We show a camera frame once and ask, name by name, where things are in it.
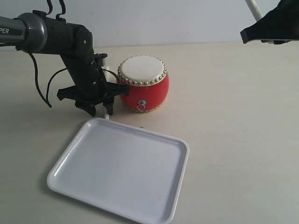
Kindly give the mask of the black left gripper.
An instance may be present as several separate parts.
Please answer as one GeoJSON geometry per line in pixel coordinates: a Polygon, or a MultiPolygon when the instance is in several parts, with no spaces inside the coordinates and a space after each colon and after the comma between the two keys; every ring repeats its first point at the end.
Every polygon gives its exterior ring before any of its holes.
{"type": "Polygon", "coordinates": [[[92,60],[86,63],[75,56],[61,55],[74,85],[59,89],[59,100],[65,98],[84,104],[97,105],[102,103],[108,115],[114,112],[114,98],[119,95],[129,95],[129,86],[126,84],[108,84],[100,66],[92,60]]]}

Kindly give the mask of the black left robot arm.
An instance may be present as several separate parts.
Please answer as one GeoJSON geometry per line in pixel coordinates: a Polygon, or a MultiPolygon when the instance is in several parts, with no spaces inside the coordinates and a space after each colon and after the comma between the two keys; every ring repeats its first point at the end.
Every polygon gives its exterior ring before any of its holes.
{"type": "Polygon", "coordinates": [[[47,17],[43,11],[34,10],[16,18],[0,19],[0,45],[14,46],[32,58],[35,79],[38,68],[34,54],[59,55],[74,85],[59,89],[59,100],[74,100],[75,106],[91,116],[95,106],[103,104],[108,115],[113,114],[114,98],[129,94],[129,87],[108,82],[104,69],[106,53],[94,53],[92,33],[83,25],[67,23],[65,19],[47,17]]]}

